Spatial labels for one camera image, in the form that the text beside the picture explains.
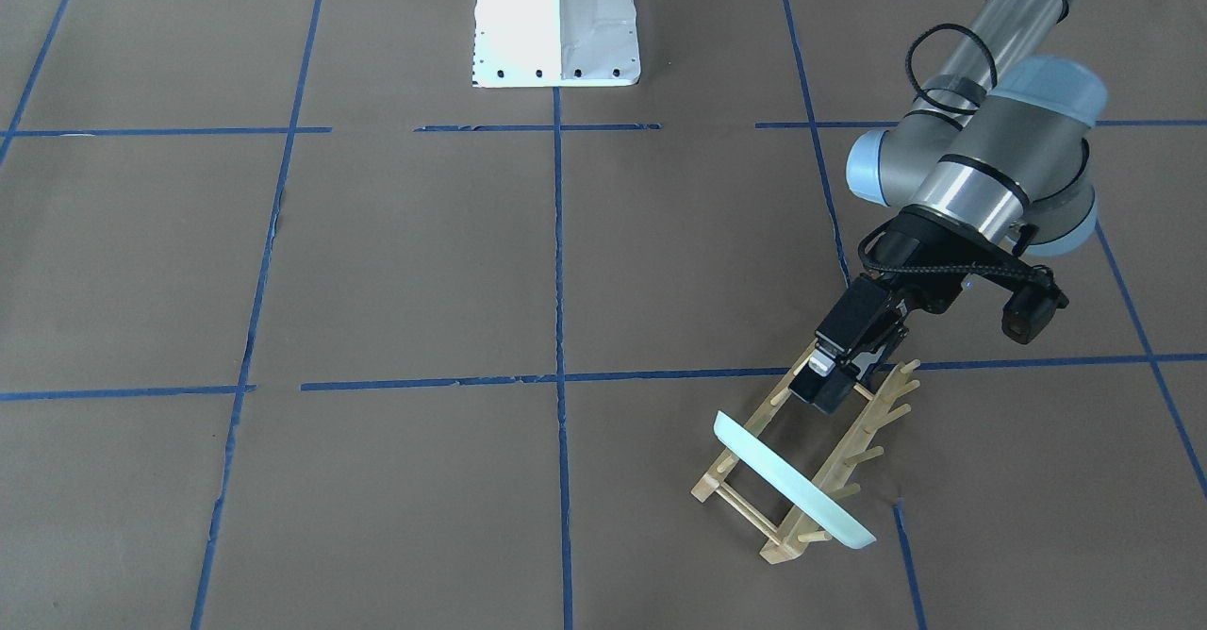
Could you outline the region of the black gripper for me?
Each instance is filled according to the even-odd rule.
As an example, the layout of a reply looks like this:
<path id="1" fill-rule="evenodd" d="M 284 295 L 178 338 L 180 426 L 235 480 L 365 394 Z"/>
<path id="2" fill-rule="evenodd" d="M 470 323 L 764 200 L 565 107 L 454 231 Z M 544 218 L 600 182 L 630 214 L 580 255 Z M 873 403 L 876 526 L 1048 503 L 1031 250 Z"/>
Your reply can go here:
<path id="1" fill-rule="evenodd" d="M 861 240 L 858 256 L 865 270 L 904 291 L 914 310 L 947 313 L 966 278 L 981 276 L 1011 291 L 1007 313 L 1057 311 L 1057 285 L 1048 266 L 1026 264 L 974 227 L 929 208 L 903 208 Z M 833 414 L 906 334 L 897 296 L 876 279 L 857 278 L 820 322 L 815 348 L 788 387 Z"/>

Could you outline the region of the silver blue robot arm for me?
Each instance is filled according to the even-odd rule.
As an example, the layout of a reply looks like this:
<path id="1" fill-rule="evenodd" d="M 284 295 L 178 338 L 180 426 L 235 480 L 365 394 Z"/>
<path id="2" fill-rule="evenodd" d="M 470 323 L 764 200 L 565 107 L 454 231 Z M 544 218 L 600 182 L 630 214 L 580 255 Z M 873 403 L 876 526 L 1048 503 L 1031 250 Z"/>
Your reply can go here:
<path id="1" fill-rule="evenodd" d="M 1046 266 L 1098 224 L 1088 135 L 1108 103 L 1102 80 L 1038 47 L 1075 0 L 984 0 L 966 37 L 908 113 L 867 132 L 849 152 L 849 189 L 894 208 L 858 244 L 863 272 L 820 321 L 789 393 L 834 412 L 908 336 L 910 313 L 947 313 L 966 279 L 1009 291 L 1001 332 L 1034 342 L 1068 307 Z"/>

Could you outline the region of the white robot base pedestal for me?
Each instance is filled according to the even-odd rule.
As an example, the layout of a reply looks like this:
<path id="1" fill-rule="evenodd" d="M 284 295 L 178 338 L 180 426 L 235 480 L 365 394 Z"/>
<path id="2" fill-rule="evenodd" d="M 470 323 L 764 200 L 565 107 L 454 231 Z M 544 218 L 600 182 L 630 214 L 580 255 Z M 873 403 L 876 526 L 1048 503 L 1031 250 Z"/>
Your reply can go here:
<path id="1" fill-rule="evenodd" d="M 637 0 L 476 0 L 471 83 L 480 89 L 634 86 Z"/>

